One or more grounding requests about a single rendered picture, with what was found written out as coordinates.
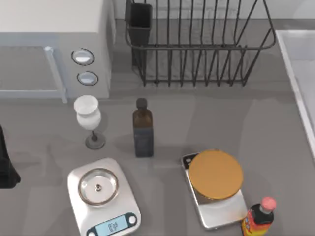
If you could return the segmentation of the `dark brown square bottle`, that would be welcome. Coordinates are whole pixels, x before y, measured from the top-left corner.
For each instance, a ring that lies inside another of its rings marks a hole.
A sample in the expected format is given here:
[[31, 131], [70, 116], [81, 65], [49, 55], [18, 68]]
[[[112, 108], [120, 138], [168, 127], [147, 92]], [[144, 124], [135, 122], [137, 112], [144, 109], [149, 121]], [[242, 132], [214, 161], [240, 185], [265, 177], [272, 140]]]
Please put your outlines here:
[[138, 98], [137, 110], [132, 114], [134, 150], [138, 158], [154, 155], [153, 116], [147, 105], [147, 99]]

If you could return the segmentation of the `white goblet cup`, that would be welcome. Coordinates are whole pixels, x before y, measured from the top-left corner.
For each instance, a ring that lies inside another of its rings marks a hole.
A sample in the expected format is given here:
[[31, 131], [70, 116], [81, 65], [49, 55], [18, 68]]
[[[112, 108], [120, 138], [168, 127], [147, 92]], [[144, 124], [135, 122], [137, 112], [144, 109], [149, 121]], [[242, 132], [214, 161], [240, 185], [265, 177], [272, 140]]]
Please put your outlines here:
[[86, 147], [92, 150], [101, 149], [106, 140], [105, 136], [96, 130], [102, 119], [98, 99], [91, 95], [83, 95], [74, 101], [73, 107], [78, 124], [91, 132], [85, 139]]

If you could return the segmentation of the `microwave knob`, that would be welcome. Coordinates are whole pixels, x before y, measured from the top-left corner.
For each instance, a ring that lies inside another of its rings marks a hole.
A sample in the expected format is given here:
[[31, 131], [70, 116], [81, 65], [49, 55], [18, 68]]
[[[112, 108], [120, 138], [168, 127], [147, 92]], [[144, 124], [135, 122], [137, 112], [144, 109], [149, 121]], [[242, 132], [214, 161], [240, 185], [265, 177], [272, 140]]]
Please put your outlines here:
[[78, 73], [76, 78], [84, 86], [94, 86], [98, 83], [98, 76], [92, 71]]
[[78, 65], [87, 66], [94, 62], [94, 54], [88, 49], [78, 49], [71, 53], [71, 59]]

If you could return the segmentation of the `silver scale with orange plate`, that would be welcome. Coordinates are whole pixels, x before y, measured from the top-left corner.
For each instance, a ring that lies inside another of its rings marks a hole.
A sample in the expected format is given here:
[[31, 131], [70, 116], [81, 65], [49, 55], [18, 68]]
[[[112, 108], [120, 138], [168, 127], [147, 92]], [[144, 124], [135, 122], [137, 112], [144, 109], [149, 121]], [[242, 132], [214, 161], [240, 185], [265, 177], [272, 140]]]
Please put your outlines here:
[[241, 222], [247, 215], [243, 169], [232, 155], [211, 149], [182, 157], [201, 224], [207, 230]]

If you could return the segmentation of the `white kitchen scale with display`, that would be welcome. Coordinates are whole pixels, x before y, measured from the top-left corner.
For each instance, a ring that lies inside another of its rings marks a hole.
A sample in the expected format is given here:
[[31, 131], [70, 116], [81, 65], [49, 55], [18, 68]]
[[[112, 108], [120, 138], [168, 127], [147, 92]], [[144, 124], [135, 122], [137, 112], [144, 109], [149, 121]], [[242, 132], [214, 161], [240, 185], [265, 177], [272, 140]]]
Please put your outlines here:
[[80, 236], [125, 236], [139, 228], [140, 209], [116, 160], [72, 170], [67, 188]]

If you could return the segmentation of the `black cutlery holder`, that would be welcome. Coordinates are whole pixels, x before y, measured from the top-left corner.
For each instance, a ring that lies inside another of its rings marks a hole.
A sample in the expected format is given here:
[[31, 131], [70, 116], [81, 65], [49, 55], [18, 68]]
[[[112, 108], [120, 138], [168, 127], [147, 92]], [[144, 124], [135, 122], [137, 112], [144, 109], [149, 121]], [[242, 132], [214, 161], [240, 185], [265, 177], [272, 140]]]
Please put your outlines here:
[[132, 46], [144, 47], [149, 43], [153, 8], [148, 3], [126, 1], [125, 20]]

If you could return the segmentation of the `pale microwave oven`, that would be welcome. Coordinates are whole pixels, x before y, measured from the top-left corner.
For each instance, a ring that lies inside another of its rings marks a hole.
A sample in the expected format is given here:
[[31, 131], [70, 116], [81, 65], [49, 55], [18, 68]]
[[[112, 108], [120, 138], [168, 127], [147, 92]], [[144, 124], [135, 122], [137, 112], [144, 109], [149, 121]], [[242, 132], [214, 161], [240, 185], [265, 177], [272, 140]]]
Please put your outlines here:
[[[82, 95], [110, 96], [116, 40], [113, 0], [0, 0], [0, 98], [59, 98], [44, 47], [54, 57], [67, 100]], [[76, 64], [71, 53], [88, 49], [94, 62]], [[94, 86], [77, 74], [92, 71]]]

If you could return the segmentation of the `dark bottle with pink cap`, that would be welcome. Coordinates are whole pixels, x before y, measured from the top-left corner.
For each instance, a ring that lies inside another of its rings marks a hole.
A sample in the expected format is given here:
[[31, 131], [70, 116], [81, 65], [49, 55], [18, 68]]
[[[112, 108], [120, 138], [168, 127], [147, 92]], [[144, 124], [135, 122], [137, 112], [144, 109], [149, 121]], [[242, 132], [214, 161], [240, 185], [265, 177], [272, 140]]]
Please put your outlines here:
[[275, 208], [276, 200], [269, 196], [252, 205], [241, 224], [243, 236], [264, 236], [274, 221]]

